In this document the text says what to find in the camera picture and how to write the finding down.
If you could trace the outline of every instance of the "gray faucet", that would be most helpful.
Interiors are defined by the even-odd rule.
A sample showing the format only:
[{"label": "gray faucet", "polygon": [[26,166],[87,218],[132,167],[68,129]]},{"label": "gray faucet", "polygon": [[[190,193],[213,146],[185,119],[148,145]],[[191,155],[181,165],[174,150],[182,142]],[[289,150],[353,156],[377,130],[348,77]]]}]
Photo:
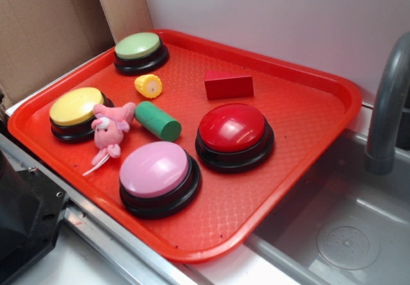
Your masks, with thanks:
[{"label": "gray faucet", "polygon": [[410,149],[410,32],[396,42],[377,91],[366,146],[369,173],[393,170],[395,147]]}]

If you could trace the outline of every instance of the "red triangular block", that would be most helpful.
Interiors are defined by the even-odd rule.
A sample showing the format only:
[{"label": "red triangular block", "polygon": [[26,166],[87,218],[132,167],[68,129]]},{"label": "red triangular block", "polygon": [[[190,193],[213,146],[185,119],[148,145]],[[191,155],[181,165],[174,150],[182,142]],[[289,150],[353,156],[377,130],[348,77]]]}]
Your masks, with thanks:
[{"label": "red triangular block", "polygon": [[254,95],[252,76],[207,70],[205,72],[206,96],[209,100]]}]

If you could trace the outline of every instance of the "white wall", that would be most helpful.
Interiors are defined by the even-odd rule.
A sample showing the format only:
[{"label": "white wall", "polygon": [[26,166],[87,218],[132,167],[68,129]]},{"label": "white wall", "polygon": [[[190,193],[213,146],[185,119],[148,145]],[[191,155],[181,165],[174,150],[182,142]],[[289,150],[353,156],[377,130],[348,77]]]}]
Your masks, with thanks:
[{"label": "white wall", "polygon": [[373,103],[410,0],[147,0],[174,29],[345,77]]}]

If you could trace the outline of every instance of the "red tray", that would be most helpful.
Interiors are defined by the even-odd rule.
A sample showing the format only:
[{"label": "red tray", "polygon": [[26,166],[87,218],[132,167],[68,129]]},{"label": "red tray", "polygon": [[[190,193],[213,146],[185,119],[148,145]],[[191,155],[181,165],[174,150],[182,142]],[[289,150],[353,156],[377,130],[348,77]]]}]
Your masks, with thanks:
[{"label": "red tray", "polygon": [[[202,188],[186,209],[160,220],[130,215],[119,196],[119,168],[136,148],[158,139],[134,121],[121,144],[121,157],[83,177],[97,153],[94,142],[61,143],[51,134],[49,123],[53,102],[83,86],[100,89],[116,106],[144,100],[134,88],[135,76],[116,71],[114,49],[24,103],[8,128],[73,187],[161,255],[198,263],[225,254],[254,230],[356,116],[361,94],[338,76],[175,31],[155,33],[168,46],[170,58],[154,72],[163,83],[163,93],[152,102],[182,124],[176,143],[198,160],[195,136],[201,118],[221,104],[242,102],[259,109],[274,129],[275,147],[268,161],[240,174],[212,172],[199,162]],[[254,96],[207,100],[207,70],[251,75]]]}]

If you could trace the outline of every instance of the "sink basin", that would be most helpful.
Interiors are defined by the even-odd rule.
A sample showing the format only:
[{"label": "sink basin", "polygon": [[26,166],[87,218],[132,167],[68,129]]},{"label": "sink basin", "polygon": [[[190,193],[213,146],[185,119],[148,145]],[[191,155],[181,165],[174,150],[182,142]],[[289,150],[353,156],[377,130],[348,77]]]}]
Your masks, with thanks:
[{"label": "sink basin", "polygon": [[394,171],[372,175],[365,144],[345,131],[248,246],[301,284],[409,284],[410,157],[397,150]]}]

